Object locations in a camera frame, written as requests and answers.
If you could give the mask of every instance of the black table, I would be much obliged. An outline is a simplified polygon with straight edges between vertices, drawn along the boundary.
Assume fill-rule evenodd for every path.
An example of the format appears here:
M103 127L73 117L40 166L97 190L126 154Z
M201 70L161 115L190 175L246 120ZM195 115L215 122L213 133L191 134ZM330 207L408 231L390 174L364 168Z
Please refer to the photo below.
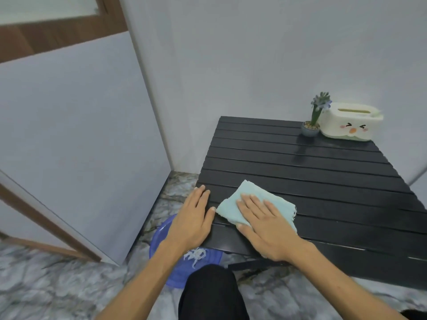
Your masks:
M427 289L422 203L373 142L306 138L301 124L221 117L197 183L207 208L251 181L295 204L298 234L346 274ZM218 215L203 246L274 265Z

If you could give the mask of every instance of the glass panel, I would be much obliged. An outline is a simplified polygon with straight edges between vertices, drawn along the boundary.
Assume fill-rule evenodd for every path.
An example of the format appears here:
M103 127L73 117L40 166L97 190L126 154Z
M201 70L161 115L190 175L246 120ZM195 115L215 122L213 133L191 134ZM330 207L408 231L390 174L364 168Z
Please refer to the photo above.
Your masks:
M89 16L96 0L0 0L0 25Z

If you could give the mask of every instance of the person's right hand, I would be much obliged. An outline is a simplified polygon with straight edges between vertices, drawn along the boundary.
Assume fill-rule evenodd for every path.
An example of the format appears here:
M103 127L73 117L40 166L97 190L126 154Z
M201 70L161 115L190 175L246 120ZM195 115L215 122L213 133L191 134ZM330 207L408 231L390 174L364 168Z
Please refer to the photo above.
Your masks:
M292 263L303 247L310 244L298 236L291 225L269 201L262 203L255 195L241 195L237 205L251 224L237 224L237 229L264 257Z

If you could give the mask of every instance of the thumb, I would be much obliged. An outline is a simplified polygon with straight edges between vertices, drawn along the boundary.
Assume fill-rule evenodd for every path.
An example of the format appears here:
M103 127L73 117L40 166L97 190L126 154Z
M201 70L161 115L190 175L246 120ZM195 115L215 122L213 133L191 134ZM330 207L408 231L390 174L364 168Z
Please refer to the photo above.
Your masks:
M216 212L216 208L213 206L211 207L205 215L205 220L203 220L203 223L201 224L202 229L206 232L209 233L211 231L211 226L212 226L212 221L215 218L215 212Z
M263 240L259 237L255 231L246 224L236 224L238 231L242 233L243 236L248 238L252 246L260 253L264 245Z

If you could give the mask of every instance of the shredded white paper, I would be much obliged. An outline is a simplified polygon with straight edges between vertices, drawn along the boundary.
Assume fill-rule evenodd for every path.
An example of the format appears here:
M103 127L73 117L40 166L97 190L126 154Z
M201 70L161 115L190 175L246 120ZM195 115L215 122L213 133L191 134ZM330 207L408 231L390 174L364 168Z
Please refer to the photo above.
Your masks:
M203 248L196 248L189 250L188 253L184 255L185 258L188 257L188 260L194 259L193 268L195 268L195 264L200 260L206 257L206 249Z

